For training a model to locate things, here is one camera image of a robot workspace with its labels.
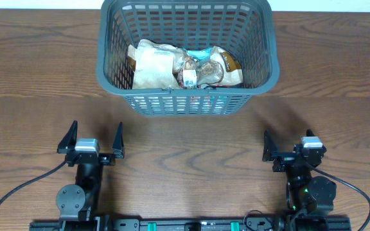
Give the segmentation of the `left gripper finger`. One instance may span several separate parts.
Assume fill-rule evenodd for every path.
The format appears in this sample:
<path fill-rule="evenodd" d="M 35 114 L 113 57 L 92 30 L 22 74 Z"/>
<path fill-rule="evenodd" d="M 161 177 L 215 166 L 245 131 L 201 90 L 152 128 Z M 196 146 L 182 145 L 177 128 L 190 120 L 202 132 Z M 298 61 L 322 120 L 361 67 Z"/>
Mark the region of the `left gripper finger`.
<path fill-rule="evenodd" d="M 73 150 L 76 145 L 78 132 L 78 121 L 74 120 L 70 126 L 68 132 L 64 135 L 63 139 L 59 142 L 57 146 L 57 153 L 66 154 L 70 150 Z"/>
<path fill-rule="evenodd" d="M 125 146 L 123 142 L 123 123 L 120 122 L 112 145 L 115 158 L 125 158 Z"/>

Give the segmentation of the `treat bag beige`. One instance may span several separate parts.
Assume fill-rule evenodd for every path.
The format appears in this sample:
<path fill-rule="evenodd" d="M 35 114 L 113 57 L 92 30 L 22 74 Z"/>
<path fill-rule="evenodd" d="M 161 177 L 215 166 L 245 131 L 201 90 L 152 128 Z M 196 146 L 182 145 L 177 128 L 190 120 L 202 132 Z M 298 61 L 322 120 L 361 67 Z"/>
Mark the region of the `treat bag beige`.
<path fill-rule="evenodd" d="M 129 45 L 127 56 L 128 56 L 128 64 L 132 71 L 136 70 L 136 53 L 137 53 L 137 49 L 133 45 Z"/>

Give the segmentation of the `small teal wipes packet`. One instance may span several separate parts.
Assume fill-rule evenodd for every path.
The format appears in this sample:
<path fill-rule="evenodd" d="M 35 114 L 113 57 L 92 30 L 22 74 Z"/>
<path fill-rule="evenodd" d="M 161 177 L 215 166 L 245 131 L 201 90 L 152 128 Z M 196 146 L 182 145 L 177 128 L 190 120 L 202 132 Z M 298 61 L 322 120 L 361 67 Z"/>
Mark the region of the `small teal wipes packet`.
<path fill-rule="evenodd" d="M 213 47 L 205 48 L 202 50 L 187 50 L 187 54 L 198 62 L 207 62 L 210 59 Z"/>

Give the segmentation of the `grey plastic basket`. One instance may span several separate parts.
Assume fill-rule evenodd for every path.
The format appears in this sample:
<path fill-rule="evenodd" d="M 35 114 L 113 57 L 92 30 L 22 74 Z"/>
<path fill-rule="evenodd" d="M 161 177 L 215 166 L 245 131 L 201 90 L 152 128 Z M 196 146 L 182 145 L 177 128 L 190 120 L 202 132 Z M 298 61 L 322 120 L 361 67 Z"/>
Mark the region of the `grey plastic basket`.
<path fill-rule="evenodd" d="M 229 115 L 273 88 L 266 0 L 106 0 L 96 76 L 144 116 Z"/>

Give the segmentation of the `spaghetti pack red ends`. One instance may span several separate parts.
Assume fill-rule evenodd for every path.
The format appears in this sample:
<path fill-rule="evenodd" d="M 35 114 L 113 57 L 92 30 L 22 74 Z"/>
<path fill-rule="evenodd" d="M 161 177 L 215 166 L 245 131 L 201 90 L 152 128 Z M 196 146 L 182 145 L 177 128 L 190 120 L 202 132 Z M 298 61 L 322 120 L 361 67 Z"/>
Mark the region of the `spaghetti pack red ends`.
<path fill-rule="evenodd" d="M 206 89 L 206 88 L 212 88 L 212 89 L 225 88 L 225 89 L 230 89 L 230 88 L 233 88 L 233 87 L 234 87 L 233 85 L 205 85 L 203 87 L 203 89 Z"/>

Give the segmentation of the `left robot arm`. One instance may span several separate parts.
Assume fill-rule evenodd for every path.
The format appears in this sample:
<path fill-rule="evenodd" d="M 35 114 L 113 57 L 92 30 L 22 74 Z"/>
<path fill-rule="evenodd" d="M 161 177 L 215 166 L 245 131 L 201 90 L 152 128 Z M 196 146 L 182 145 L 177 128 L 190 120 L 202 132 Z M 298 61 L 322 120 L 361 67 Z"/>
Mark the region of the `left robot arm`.
<path fill-rule="evenodd" d="M 97 139 L 78 139 L 78 122 L 73 121 L 68 132 L 57 146 L 65 155 L 69 167 L 76 166 L 75 183 L 61 188 L 57 194 L 60 211 L 60 230 L 112 230 L 109 215 L 97 214 L 98 201 L 105 166 L 113 166 L 125 157 L 123 124 L 118 129 L 112 153 L 102 153 Z"/>

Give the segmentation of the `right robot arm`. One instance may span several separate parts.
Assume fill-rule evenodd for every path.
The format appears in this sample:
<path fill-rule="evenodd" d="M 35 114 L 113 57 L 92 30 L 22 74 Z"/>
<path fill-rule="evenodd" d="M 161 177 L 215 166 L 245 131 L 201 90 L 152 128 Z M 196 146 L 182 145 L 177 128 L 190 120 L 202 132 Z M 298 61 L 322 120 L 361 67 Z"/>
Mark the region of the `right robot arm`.
<path fill-rule="evenodd" d="M 286 174 L 288 211 L 274 219 L 274 230 L 329 229 L 327 215 L 333 210 L 337 185 L 325 176 L 312 176 L 326 152 L 320 138 L 308 129 L 292 151 L 280 152 L 268 131 L 264 132 L 262 161 L 272 162 L 274 172 Z"/>

